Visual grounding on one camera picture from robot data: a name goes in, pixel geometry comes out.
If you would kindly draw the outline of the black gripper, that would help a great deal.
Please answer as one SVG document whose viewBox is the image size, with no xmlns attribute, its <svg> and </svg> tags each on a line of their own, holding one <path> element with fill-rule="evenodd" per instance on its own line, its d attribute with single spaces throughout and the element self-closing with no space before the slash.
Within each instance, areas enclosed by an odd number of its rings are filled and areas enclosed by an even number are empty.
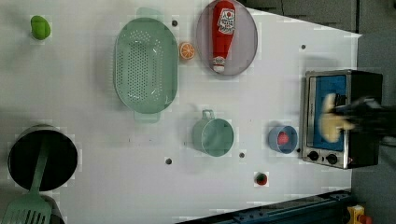
<svg viewBox="0 0 396 224">
<path fill-rule="evenodd" d="M 375 133 L 381 137 L 395 136 L 394 105 L 381 105 L 375 98 L 362 97 L 351 104 L 336 106 L 334 112 L 354 124 L 356 132 Z"/>
</svg>

